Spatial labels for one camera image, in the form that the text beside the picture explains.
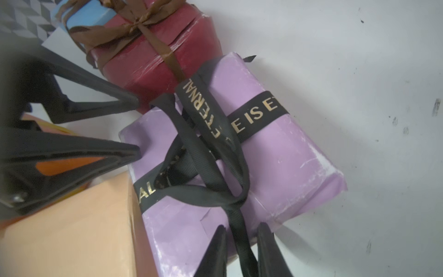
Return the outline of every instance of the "scratch mark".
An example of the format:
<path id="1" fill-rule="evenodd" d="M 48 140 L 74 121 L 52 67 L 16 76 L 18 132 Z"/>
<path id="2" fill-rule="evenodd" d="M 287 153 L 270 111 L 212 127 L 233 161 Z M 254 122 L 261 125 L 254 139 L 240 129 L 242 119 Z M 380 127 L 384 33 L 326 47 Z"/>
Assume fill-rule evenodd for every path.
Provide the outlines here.
<path id="1" fill-rule="evenodd" d="M 366 246 L 366 254 L 371 254 L 371 245 L 372 245 L 372 242 L 371 242 L 371 240 L 369 240 L 369 242 L 368 242 L 368 245 Z"/>
<path id="2" fill-rule="evenodd" d="M 312 158 L 312 159 L 310 159 L 310 160 L 305 161 L 305 162 L 300 166 L 300 168 L 304 167 L 304 165 L 307 164 L 307 163 L 309 163 L 310 161 L 313 161 L 313 160 L 316 160 L 316 159 L 317 159 L 317 158 Z"/>
<path id="3" fill-rule="evenodd" d="M 439 108 L 440 108 L 440 102 L 441 102 L 441 100 L 439 98 L 437 98 L 435 101 L 435 104 L 434 104 L 434 109 L 432 110 L 433 117 L 437 116 L 437 112 L 439 111 Z"/>

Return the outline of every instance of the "wrapping paper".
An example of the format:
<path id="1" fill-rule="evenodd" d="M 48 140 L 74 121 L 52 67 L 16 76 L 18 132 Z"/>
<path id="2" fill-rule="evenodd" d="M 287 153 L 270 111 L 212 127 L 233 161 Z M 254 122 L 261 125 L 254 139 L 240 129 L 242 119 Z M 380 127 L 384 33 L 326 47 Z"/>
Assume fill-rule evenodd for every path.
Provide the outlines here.
<path id="1" fill-rule="evenodd" d="M 59 26 L 64 30 L 65 27 L 61 22 L 55 18 L 60 7 L 68 2 L 68 0 L 62 0 L 57 6 L 51 11 L 52 22 L 57 22 Z M 71 9 L 68 9 L 63 15 L 67 14 Z M 68 29 L 74 26 L 94 26 L 94 25 L 104 25 L 106 22 L 110 21 L 116 15 L 115 11 L 110 8 L 105 8 L 100 4 L 99 0 L 91 0 L 88 4 L 82 7 L 78 12 L 76 12 L 69 20 L 66 25 Z"/>
<path id="2" fill-rule="evenodd" d="M 230 114 L 266 89 L 235 53 L 218 63 L 209 87 Z M 140 146 L 143 157 L 129 165 L 135 182 L 160 164 L 177 132 L 169 118 L 155 108 L 123 129 L 123 142 Z M 242 144 L 251 188 L 241 208 L 251 243 L 260 222 L 272 231 L 282 223 L 315 208 L 346 190 L 343 174 L 307 137 L 290 114 L 285 114 Z M 218 165 L 234 195 L 241 191 L 221 161 Z M 190 183 L 202 184 L 199 176 Z M 196 207 L 165 197 L 143 213 L 155 262 L 161 277 L 193 276 L 217 226 L 229 228 L 224 211 Z M 235 254 L 232 238 L 229 255 Z"/>

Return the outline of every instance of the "orange box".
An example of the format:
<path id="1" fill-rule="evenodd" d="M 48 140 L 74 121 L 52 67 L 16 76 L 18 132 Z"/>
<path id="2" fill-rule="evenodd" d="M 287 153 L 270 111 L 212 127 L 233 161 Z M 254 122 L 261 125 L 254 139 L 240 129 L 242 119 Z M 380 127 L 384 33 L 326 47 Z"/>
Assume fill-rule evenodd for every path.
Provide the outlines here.
<path id="1" fill-rule="evenodd" d="M 0 276 L 157 277 L 127 172 L 8 226 L 0 250 Z"/>

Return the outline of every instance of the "gift box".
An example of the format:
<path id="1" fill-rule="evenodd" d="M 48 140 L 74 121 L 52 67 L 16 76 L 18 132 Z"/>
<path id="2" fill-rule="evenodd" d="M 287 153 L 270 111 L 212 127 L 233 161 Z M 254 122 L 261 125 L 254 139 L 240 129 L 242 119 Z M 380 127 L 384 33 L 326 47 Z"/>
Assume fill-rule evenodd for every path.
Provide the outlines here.
<path id="1" fill-rule="evenodd" d="M 284 112 L 277 99 L 249 72 L 237 54 L 230 53 L 217 63 L 209 91 L 223 112 L 229 115 L 239 138 L 253 129 L 256 132 L 241 144 L 251 181 L 241 211 L 251 243 L 260 222 L 267 223 L 275 231 L 285 221 L 346 189 L 343 174 L 292 116 Z M 245 105 L 250 107 L 244 110 L 245 113 L 239 113 Z M 176 108 L 181 110 L 180 103 Z M 263 125 L 261 120 L 268 120 L 274 112 L 278 117 Z M 129 165 L 134 182 L 158 168 L 176 135 L 169 117 L 157 108 L 121 131 L 122 141 L 136 144 L 142 151 L 143 157 Z M 232 193 L 238 195 L 241 187 L 237 180 L 221 161 L 218 166 Z M 197 176 L 189 184 L 203 185 L 203 182 Z M 144 211 L 144 201 L 150 199 L 149 196 L 152 199 L 156 191 L 150 184 L 142 185 L 144 189 L 139 188 L 139 203 L 159 276 L 193 276 L 217 226 L 229 227 L 225 212 L 219 207 L 188 205 L 168 196 Z M 228 248 L 230 256 L 234 255 L 232 237 Z"/>
<path id="2" fill-rule="evenodd" d="M 147 8 L 158 2 L 158 0 L 138 1 Z M 108 34 L 104 36 L 106 38 L 97 42 L 97 37 L 100 37 L 103 32 L 102 29 L 97 28 L 95 30 L 83 29 L 80 31 L 81 34 L 78 33 L 79 29 L 71 33 L 74 41 L 86 46 L 90 59 L 97 62 L 98 68 L 108 81 L 139 97 L 138 111 L 141 113 L 150 109 L 151 100 L 165 92 L 174 93 L 175 86 L 195 73 L 206 60 L 222 54 L 220 42 L 209 16 L 203 14 L 194 5 L 185 3 L 184 0 L 171 0 L 165 6 L 170 4 L 178 8 L 159 22 L 149 24 L 149 31 L 154 35 L 155 40 L 169 47 L 172 52 L 169 54 L 159 55 L 158 49 L 153 46 L 156 42 L 148 40 L 145 34 L 128 39 L 132 36 L 132 31 L 125 29 L 125 26 L 130 26 L 133 21 L 128 20 L 124 12 L 119 12 L 104 24 L 108 30 L 120 26 L 121 28 L 116 33 L 126 32 L 123 36 L 119 35 L 118 39 L 106 39 L 114 37 L 114 34 Z M 128 8 L 133 13 L 139 12 L 132 6 L 126 6 L 125 9 Z M 77 12 L 69 20 L 84 21 L 87 25 L 91 21 L 102 22 L 106 16 L 93 18 L 86 21 L 82 16 L 78 16 Z M 128 44 L 120 50 L 118 41 L 125 39 Z M 165 59 L 173 59 L 176 68 L 171 69 Z"/>
<path id="3" fill-rule="evenodd" d="M 6 277 L 157 276 L 127 172 L 9 226 L 0 249 Z"/>
<path id="4" fill-rule="evenodd" d="M 60 1 L 57 6 L 51 11 L 51 21 L 58 23 L 58 25 L 67 31 L 65 26 L 56 17 L 60 8 L 66 4 L 69 0 Z M 72 8 L 67 9 L 63 16 L 69 13 Z M 78 12 L 72 15 L 71 18 L 66 22 L 68 29 L 74 26 L 94 26 L 94 25 L 104 25 L 106 22 L 110 21 L 116 12 L 113 9 L 103 7 L 99 0 L 91 0 L 86 5 L 84 5 Z"/>

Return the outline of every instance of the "brown ribbon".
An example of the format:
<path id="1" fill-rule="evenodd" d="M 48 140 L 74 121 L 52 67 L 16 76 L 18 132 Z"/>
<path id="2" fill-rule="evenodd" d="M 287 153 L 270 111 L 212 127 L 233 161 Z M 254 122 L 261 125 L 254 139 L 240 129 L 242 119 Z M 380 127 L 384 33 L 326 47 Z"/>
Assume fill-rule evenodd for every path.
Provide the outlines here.
<path id="1" fill-rule="evenodd" d="M 72 7 L 62 21 L 68 30 L 66 26 L 68 19 L 90 1 L 69 0 L 60 7 L 56 17 L 60 20 L 63 13 Z M 114 9 L 131 23 L 111 28 L 105 28 L 104 26 L 72 27 L 68 31 L 69 35 L 79 48 L 86 53 L 86 60 L 89 63 L 95 66 L 90 51 L 95 47 L 106 45 L 107 51 L 97 59 L 97 67 L 102 71 L 107 62 L 143 34 L 154 50 L 162 57 L 177 81 L 182 82 L 186 79 L 172 49 L 148 29 L 148 26 L 159 23 L 177 11 L 185 4 L 186 0 L 157 0 L 149 8 L 146 8 L 143 0 L 126 0 L 127 4 L 122 0 L 101 0 L 101 2 L 104 6 Z"/>

